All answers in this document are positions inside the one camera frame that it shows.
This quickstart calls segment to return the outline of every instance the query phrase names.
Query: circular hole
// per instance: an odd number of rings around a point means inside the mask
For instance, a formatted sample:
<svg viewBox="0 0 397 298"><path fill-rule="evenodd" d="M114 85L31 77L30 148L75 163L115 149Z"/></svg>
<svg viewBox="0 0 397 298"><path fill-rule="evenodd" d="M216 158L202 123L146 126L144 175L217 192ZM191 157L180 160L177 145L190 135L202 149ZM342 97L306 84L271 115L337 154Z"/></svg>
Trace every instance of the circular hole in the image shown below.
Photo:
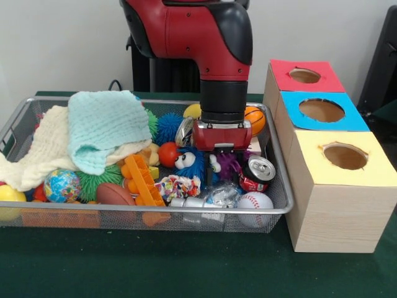
<svg viewBox="0 0 397 298"><path fill-rule="evenodd" d="M342 169L361 169L367 164L367 154L348 144L334 144L324 149L325 157Z"/></svg>
<svg viewBox="0 0 397 298"><path fill-rule="evenodd" d="M290 76L295 81L305 84L317 83L321 78L317 72L305 68L294 68L290 71Z"/></svg>
<svg viewBox="0 0 397 298"><path fill-rule="evenodd" d="M307 99L300 103L299 110L320 122L337 122L345 117L342 107L327 99Z"/></svg>

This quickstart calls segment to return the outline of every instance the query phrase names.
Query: baseball stitching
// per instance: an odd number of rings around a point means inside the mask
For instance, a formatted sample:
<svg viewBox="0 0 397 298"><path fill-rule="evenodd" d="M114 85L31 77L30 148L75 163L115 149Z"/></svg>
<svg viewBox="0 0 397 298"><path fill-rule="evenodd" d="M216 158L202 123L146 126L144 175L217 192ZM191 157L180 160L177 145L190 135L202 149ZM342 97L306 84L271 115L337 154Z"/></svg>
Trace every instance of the baseball stitching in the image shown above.
<svg viewBox="0 0 397 298"><path fill-rule="evenodd" d="M259 203L254 197L246 196L246 199L248 199L254 205L255 209L260 209ZM258 227L262 227L264 225L261 215L259 214L255 215L255 223L257 224Z"/></svg>

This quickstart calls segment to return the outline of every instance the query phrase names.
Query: white knit blanket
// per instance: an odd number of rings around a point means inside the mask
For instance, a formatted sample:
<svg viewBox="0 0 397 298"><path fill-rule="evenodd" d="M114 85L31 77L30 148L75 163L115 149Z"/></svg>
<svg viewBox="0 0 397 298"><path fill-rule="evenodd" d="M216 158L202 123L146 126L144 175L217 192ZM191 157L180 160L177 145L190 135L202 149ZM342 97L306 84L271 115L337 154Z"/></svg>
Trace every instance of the white knit blanket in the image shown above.
<svg viewBox="0 0 397 298"><path fill-rule="evenodd" d="M29 152L17 163L0 154L0 181L18 191L28 191L39 186L46 176L56 169L79 170L68 155L68 108L53 106L47 111L36 130ZM141 151L151 140L120 146L106 159L106 165Z"/></svg>

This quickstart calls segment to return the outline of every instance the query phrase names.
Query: black cable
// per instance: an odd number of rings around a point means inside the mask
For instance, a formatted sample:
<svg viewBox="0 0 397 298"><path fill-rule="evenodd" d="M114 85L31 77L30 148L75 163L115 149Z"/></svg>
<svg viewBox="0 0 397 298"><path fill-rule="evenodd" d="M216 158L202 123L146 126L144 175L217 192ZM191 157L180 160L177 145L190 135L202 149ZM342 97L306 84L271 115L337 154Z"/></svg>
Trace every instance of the black cable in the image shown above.
<svg viewBox="0 0 397 298"><path fill-rule="evenodd" d="M121 90L123 89L123 88L122 88L122 85L120 84L120 82L117 81L116 79L114 79L114 80L111 82L111 84L109 85L109 88L108 88L109 91L112 90L114 84L117 84L118 90L121 91Z"/></svg>

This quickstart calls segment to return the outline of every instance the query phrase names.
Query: green table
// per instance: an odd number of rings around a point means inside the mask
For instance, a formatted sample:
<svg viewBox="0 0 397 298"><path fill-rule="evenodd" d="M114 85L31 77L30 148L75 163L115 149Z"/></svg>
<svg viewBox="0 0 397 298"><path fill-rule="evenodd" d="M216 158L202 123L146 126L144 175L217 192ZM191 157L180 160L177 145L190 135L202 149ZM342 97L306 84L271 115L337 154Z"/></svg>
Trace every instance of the green table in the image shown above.
<svg viewBox="0 0 397 298"><path fill-rule="evenodd" d="M396 297L396 232L393 215L376 252L354 255L294 253L284 217L265 235L0 228L0 293L2 298Z"/></svg>

